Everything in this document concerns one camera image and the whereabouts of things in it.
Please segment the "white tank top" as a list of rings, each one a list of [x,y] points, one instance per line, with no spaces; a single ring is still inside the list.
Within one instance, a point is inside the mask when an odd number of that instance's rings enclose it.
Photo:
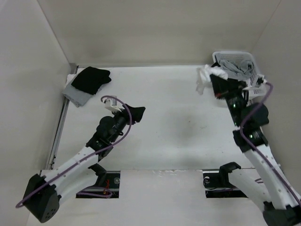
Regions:
[[[210,75],[216,75],[227,80],[228,74],[218,66],[203,65],[197,68],[196,91],[202,95],[206,87],[212,87]]]

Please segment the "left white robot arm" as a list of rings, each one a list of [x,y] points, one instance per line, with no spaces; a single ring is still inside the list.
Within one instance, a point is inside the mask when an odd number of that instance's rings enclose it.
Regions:
[[[96,132],[85,146],[58,168],[33,175],[27,184],[22,205],[40,222],[49,221],[61,204],[84,189],[105,184],[106,170],[99,165],[113,149],[113,145],[128,134],[125,126],[139,123],[145,107],[110,108],[112,116],[101,118]]]

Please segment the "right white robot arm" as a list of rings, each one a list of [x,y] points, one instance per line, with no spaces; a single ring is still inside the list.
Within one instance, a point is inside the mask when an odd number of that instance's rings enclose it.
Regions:
[[[222,165],[212,176],[203,174],[204,187],[211,192],[228,193],[241,191],[261,211],[269,226],[295,226],[301,222],[301,196],[291,186],[274,159],[263,134],[262,126],[269,123],[269,111],[264,102],[273,91],[273,85],[263,76],[259,77],[255,87],[269,87],[258,103],[248,104],[249,87],[246,82],[224,79],[211,74],[210,81],[217,99],[225,100],[234,125],[233,138],[242,154],[256,169],[259,180],[246,174],[236,162]]]

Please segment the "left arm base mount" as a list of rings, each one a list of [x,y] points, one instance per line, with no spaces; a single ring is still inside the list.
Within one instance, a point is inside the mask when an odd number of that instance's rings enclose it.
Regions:
[[[107,171],[99,164],[89,167],[97,176],[96,183],[76,194],[78,199],[119,198],[121,171]]]

